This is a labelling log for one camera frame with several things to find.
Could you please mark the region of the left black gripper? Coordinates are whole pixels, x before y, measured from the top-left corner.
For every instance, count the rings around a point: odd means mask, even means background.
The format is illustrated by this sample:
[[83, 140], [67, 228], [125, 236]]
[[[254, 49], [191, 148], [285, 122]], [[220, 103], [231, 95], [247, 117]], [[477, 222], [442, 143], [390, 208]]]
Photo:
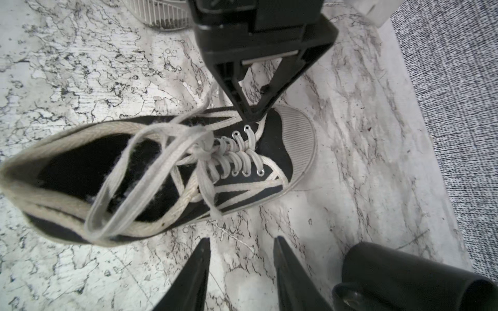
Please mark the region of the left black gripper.
[[262, 120], [338, 29], [323, 1], [188, 1], [198, 48], [243, 120]]

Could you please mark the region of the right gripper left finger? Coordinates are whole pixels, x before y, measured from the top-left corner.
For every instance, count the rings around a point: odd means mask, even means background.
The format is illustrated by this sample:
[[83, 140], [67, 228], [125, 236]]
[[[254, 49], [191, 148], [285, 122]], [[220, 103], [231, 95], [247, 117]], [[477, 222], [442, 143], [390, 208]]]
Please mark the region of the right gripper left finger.
[[208, 287], [210, 259], [210, 239], [202, 238], [170, 289], [153, 308], [153, 311], [203, 311]]

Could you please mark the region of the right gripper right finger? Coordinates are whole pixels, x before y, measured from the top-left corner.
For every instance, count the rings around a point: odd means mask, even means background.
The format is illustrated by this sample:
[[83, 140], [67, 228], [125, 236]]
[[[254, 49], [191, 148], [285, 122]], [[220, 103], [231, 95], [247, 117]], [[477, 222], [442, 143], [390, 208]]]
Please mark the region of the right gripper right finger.
[[332, 310], [281, 236], [274, 240], [274, 267], [280, 311]]

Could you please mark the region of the black canvas sneaker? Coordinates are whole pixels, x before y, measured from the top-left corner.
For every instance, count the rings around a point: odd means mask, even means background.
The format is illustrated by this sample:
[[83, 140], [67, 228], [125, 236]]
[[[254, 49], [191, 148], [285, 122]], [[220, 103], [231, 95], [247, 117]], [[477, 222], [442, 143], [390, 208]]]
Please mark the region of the black canvas sneaker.
[[1, 164], [1, 191], [42, 235], [114, 247], [288, 193], [316, 132], [286, 105], [257, 122], [232, 107], [83, 124]]
[[179, 31], [191, 26], [187, 1], [123, 0], [141, 23], [159, 31]]

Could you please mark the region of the black metal mug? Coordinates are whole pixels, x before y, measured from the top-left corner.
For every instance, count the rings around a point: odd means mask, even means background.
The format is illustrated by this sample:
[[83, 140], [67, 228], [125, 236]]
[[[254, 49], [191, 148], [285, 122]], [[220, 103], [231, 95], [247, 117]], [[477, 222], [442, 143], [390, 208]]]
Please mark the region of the black metal mug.
[[347, 252], [334, 310], [496, 310], [497, 285], [473, 272], [378, 244]]

